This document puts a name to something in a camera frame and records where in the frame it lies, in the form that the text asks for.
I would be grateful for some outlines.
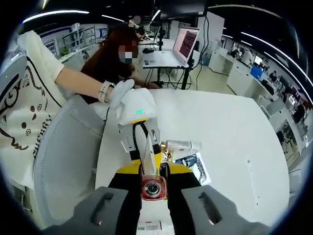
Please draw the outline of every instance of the office chair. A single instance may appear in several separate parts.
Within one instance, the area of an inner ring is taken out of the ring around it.
[[[46,226],[73,216],[74,207],[95,190],[104,121],[79,96],[69,100],[48,126],[34,163],[34,191]]]

